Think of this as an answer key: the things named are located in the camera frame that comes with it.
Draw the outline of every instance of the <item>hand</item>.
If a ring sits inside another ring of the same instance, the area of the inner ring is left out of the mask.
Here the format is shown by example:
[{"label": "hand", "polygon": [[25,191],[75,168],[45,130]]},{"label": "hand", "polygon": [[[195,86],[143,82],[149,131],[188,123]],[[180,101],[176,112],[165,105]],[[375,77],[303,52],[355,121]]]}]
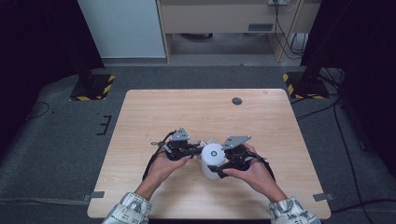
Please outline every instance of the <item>hand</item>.
[{"label": "hand", "polygon": [[[251,152],[256,152],[253,146],[244,143],[243,146]],[[226,175],[241,179],[247,182],[254,190],[265,195],[271,203],[276,203],[287,199],[286,194],[276,184],[264,164],[257,159],[250,161],[250,167],[246,171],[236,169],[225,169]]]},{"label": "hand", "polygon": [[169,161],[164,153],[164,149],[162,148],[157,155],[157,159],[152,163],[148,176],[143,180],[139,187],[137,187],[134,193],[149,201],[152,194],[161,185],[161,183],[176,169],[184,166],[189,159],[190,157],[187,156],[178,161]]}]

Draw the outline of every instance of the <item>sleeve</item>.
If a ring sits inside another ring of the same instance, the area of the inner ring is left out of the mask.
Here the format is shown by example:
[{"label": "sleeve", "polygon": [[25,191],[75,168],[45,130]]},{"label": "sleeve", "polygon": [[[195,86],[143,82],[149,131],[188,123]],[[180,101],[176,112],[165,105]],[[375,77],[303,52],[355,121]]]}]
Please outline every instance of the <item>sleeve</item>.
[{"label": "sleeve", "polygon": [[270,203],[272,224],[320,224],[320,220],[303,209],[296,198]]},{"label": "sleeve", "polygon": [[126,193],[102,224],[148,224],[151,203],[134,193]]}]

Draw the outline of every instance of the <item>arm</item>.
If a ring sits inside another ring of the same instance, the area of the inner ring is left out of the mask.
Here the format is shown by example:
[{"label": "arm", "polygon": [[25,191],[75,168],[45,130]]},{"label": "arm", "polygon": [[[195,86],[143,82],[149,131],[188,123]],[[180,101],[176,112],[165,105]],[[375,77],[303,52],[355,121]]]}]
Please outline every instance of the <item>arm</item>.
[{"label": "arm", "polygon": [[151,211],[149,200],[152,194],[170,174],[177,168],[184,166],[189,159],[189,157],[185,157],[179,161],[169,161],[164,153],[160,153],[152,163],[146,179],[140,183],[134,193],[126,193],[102,223],[149,223],[149,213]]},{"label": "arm", "polygon": [[[251,152],[256,152],[254,147],[244,143]],[[271,210],[271,223],[273,224],[319,224],[320,221],[313,214],[304,210],[295,198],[288,198],[282,189],[271,177],[265,166],[257,159],[251,161],[246,171],[226,169],[223,172],[229,176],[247,182],[254,190],[268,198]]]}]

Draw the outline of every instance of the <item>white cylinder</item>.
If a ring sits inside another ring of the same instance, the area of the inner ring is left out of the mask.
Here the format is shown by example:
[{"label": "white cylinder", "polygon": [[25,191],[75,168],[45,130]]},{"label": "white cylinder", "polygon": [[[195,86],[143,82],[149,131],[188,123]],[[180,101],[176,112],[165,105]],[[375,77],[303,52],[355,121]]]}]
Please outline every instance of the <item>white cylinder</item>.
[{"label": "white cylinder", "polygon": [[207,165],[221,166],[226,162],[224,151],[218,143],[210,143],[201,153],[202,173],[208,179],[219,179],[218,173],[211,172]]}]

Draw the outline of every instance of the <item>person's left hand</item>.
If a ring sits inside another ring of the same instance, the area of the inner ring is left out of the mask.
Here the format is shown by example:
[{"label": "person's left hand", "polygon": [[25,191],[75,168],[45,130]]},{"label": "person's left hand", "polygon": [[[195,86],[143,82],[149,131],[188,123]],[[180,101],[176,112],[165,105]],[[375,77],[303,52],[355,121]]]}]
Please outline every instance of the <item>person's left hand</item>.
[{"label": "person's left hand", "polygon": [[178,161],[170,161],[161,148],[160,153],[157,155],[154,163],[151,165],[151,169],[148,172],[148,176],[134,193],[142,196],[146,200],[150,200],[154,191],[161,185],[161,183],[168,178],[176,169],[184,166],[190,159],[190,156],[181,158]]}]

